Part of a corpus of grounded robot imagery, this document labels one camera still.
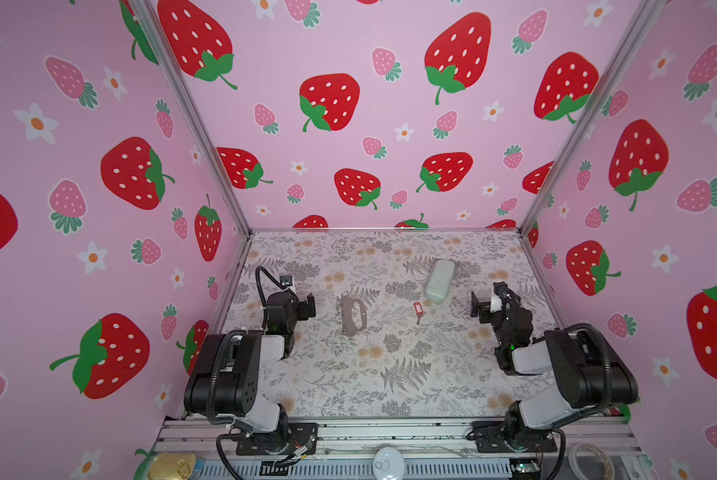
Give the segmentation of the key with red tag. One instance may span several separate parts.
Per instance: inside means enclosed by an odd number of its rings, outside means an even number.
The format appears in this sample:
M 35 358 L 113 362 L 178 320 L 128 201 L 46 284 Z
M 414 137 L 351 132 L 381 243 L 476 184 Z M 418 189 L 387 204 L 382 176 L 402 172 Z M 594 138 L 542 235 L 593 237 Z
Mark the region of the key with red tag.
M 415 312 L 416 312 L 416 316 L 417 316 L 417 324 L 420 324 L 423 316 L 425 315 L 423 306 L 422 306 L 422 304 L 420 304 L 420 302 L 415 302 L 414 308 L 415 308 Z

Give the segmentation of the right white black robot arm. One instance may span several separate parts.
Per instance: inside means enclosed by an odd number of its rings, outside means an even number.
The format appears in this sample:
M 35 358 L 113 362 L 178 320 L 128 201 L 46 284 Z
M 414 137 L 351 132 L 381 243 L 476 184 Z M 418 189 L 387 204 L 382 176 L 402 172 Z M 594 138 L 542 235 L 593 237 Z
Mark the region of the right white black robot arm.
M 504 374 L 550 373 L 554 379 L 534 397 L 512 403 L 502 421 L 473 423 L 467 439 L 478 452 L 554 452 L 562 427 L 636 402 L 634 375 L 594 326 L 581 323 L 534 338 L 532 312 L 505 282 L 494 284 L 489 301 L 473 295 L 471 315 L 492 326 Z

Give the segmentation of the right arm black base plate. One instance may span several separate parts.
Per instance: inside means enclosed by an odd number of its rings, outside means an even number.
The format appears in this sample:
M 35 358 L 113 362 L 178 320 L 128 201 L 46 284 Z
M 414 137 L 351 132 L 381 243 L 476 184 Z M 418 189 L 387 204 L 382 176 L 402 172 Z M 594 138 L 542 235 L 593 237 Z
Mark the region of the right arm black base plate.
M 504 422 L 477 421 L 466 434 L 466 440 L 474 442 L 480 453 L 556 453 L 558 446 L 554 434 L 520 428 L 514 432 Z

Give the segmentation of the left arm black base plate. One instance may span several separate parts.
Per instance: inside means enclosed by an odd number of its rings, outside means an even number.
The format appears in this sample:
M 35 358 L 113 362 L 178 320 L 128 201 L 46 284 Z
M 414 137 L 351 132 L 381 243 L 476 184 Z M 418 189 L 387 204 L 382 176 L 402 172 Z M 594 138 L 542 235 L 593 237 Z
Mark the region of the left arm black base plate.
M 238 456 L 276 456 L 290 455 L 306 448 L 304 454 L 316 453 L 318 440 L 318 423 L 296 422 L 282 424 L 270 433 L 254 433 L 246 436 L 236 444 Z

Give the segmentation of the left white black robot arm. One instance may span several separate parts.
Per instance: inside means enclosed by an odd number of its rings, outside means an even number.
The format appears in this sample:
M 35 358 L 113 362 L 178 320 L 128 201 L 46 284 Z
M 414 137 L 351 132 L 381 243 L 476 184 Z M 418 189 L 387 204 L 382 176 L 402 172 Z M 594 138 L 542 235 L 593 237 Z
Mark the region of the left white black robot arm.
M 264 313 L 268 321 L 262 330 L 210 334 L 204 340 L 184 390 L 186 413 L 250 435 L 290 433 L 286 408 L 260 393 L 260 370 L 290 357 L 296 326 L 316 316 L 316 300 L 312 294 L 302 300 L 288 289 L 272 294 Z

